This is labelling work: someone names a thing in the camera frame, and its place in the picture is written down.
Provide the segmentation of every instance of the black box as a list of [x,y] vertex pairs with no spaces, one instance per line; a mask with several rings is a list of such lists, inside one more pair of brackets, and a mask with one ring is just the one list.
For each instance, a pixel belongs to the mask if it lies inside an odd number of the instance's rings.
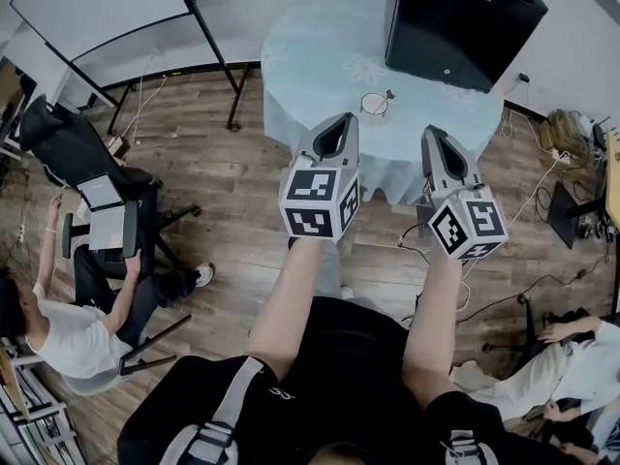
[[386,64],[487,92],[546,12],[542,0],[387,0]]

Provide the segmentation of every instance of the hand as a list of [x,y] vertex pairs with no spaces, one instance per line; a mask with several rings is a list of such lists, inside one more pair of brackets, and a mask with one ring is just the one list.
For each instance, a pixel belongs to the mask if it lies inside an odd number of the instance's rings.
[[546,344],[549,343],[559,343],[564,338],[569,337],[571,334],[574,334],[573,328],[571,324],[551,324],[544,328],[539,339],[544,341]]
[[136,255],[131,259],[125,259],[125,266],[127,267],[127,277],[137,279],[140,276],[142,250],[138,250]]
[[549,400],[547,404],[544,405],[542,416],[545,419],[553,420],[554,422],[560,422],[563,420],[562,412],[560,412],[560,407],[558,407],[558,404],[553,400]]
[[58,224],[58,209],[62,205],[62,195],[56,195],[47,206],[47,228],[55,230]]
[[597,465],[599,463],[599,456],[586,448],[575,446],[573,443],[565,443],[560,445],[560,451],[564,454],[574,456],[584,465]]

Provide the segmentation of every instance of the white t-shirt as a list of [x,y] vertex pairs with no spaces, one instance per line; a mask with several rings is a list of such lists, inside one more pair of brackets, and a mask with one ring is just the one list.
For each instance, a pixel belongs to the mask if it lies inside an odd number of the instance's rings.
[[553,399],[580,399],[581,413],[587,414],[620,396],[620,327],[602,322],[595,339],[566,348],[573,354]]
[[118,336],[108,334],[101,321],[106,314],[101,310],[44,299],[45,292],[39,283],[33,292],[41,313],[49,320],[49,334],[40,350],[30,348],[57,372],[88,379],[116,370],[121,357],[132,350]]

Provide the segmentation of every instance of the white cube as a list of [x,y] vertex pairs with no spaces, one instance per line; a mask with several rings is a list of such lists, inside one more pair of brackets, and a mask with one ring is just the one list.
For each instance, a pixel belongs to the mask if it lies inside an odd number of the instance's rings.
[[504,215],[493,199],[451,196],[428,225],[444,251],[457,260],[486,257],[508,239]]
[[285,169],[278,203],[289,235],[337,241],[359,209],[357,170]]

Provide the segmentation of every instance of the man in white t-shirt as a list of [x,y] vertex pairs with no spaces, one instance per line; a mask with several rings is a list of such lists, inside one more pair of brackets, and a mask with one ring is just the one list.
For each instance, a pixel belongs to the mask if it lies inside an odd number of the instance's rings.
[[[589,331],[594,339],[560,344],[573,334]],[[586,317],[549,325],[540,339],[550,346],[510,378],[469,392],[470,396],[496,406],[503,420],[544,405],[544,417],[554,421],[573,420],[620,396],[620,327]],[[579,399],[581,404],[561,412],[555,402],[563,398]]]
[[140,280],[140,251],[125,260],[122,289],[113,292],[87,245],[74,253],[76,301],[47,299],[54,264],[55,234],[62,196],[49,204],[39,274],[34,289],[0,270],[0,335],[25,336],[32,350],[53,369],[87,379],[116,370],[120,358],[137,346],[158,306],[167,307],[213,277],[210,263]]

